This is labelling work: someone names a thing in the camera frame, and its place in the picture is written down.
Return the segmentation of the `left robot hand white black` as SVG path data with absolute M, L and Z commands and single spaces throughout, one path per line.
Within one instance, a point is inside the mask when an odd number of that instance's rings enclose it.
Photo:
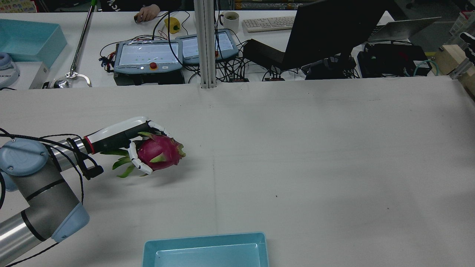
M 140 132 L 171 137 L 161 125 L 146 116 L 137 116 L 86 135 L 82 138 L 82 142 L 90 154 L 126 148 L 134 167 L 145 174 L 151 174 L 153 172 L 151 167 L 138 159 L 137 147 L 132 141 L 139 137 Z

